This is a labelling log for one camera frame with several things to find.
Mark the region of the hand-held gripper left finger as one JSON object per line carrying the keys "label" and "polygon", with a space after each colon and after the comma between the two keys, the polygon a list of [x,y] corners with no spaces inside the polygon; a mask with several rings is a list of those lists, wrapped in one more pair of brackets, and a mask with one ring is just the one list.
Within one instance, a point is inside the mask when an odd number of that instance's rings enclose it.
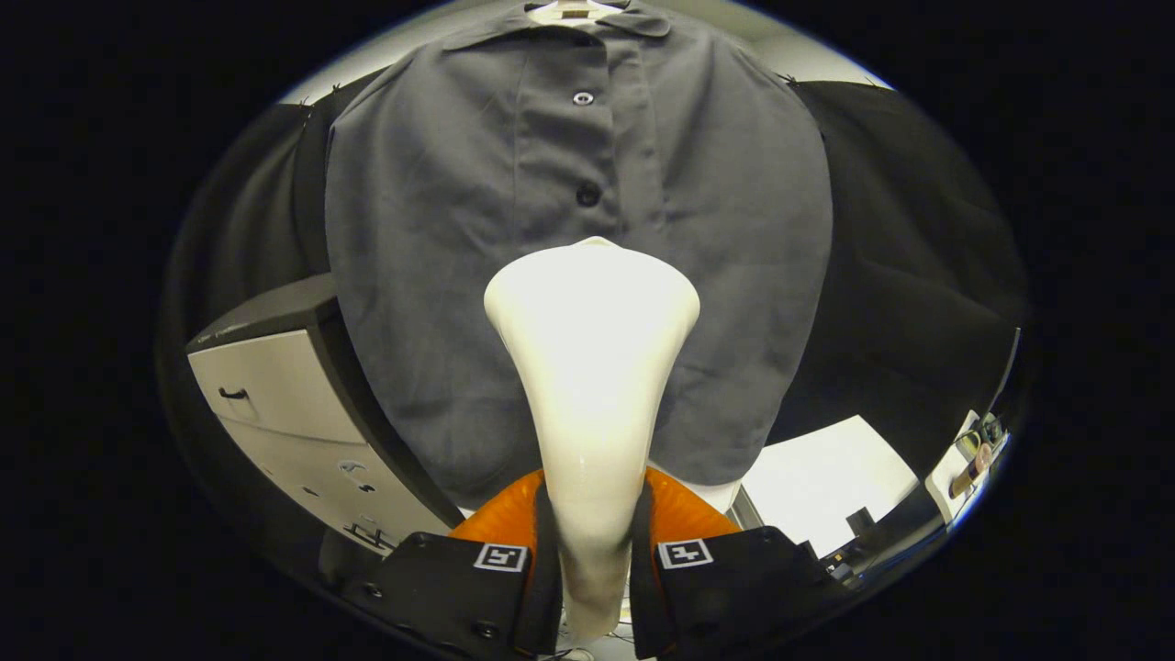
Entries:
{"label": "hand-held gripper left finger", "polygon": [[553,655],[563,589],[542,470],[502,490],[449,534],[414,532],[344,596],[444,660]]}

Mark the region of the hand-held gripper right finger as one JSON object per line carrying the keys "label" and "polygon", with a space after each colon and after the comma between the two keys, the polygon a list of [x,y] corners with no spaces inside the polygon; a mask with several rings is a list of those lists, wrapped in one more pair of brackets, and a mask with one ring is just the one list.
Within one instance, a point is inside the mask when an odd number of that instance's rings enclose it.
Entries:
{"label": "hand-held gripper right finger", "polygon": [[634,656],[744,660],[847,611],[851,591],[780,530],[740,530],[658,468],[631,522]]}

